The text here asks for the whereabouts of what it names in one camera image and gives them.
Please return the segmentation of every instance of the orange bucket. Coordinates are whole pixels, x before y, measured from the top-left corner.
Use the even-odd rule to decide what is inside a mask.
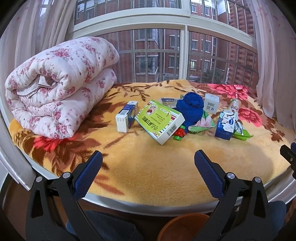
[[[208,218],[208,215],[202,213],[178,216],[162,228],[157,241],[191,241]]]

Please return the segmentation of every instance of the white comforter with pink roses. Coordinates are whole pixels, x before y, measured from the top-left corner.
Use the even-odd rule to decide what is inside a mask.
[[[109,66],[118,60],[114,46],[98,37],[70,40],[35,55],[5,82],[14,118],[38,135],[72,137],[116,83]]]

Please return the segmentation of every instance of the sheer curtain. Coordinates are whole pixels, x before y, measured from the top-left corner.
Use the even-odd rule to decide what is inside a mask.
[[[296,131],[296,34],[272,0],[247,0],[256,29],[257,95],[269,118]]]
[[[25,60],[64,41],[75,5],[76,0],[28,0],[0,38],[0,162],[28,190],[35,174],[22,153],[9,141],[6,126],[13,115],[5,100],[4,83]]]

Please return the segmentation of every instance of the wooden floor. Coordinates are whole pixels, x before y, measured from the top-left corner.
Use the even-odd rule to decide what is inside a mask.
[[[13,180],[10,182],[7,193],[3,197],[3,210],[14,228],[25,239],[25,219],[27,206],[29,202],[30,191],[25,190],[22,185]],[[59,198],[56,198],[56,204],[63,222],[66,223],[67,217],[63,210]],[[127,218],[133,222],[138,230],[144,235],[145,241],[156,241],[157,235],[162,227],[172,218],[171,217],[151,217],[135,214],[128,214],[114,211],[108,208],[99,207],[87,201],[81,200],[80,204],[85,210],[97,210],[105,213],[114,214]]]

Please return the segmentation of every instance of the yellow floral blanket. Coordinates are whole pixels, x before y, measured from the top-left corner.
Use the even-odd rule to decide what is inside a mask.
[[[187,134],[181,141],[170,138],[163,146],[134,122],[128,133],[116,130],[115,115],[128,101],[138,101],[139,109],[151,99],[179,98],[196,92],[220,97],[219,111],[231,98],[242,102],[239,118],[254,137],[230,141],[214,137],[215,129]],[[219,113],[213,115],[217,122]],[[267,118],[257,104],[256,93],[241,85],[197,84],[187,80],[157,83],[117,84],[93,108],[74,137],[64,140],[36,136],[13,120],[9,131],[12,141],[34,161],[60,176],[91,156],[103,153],[104,162],[90,192],[104,197],[154,206],[189,206],[212,201],[194,165],[194,153],[202,149],[226,172],[239,178],[259,176],[264,183],[283,173],[289,166],[279,154],[281,145],[290,145],[294,131]]]

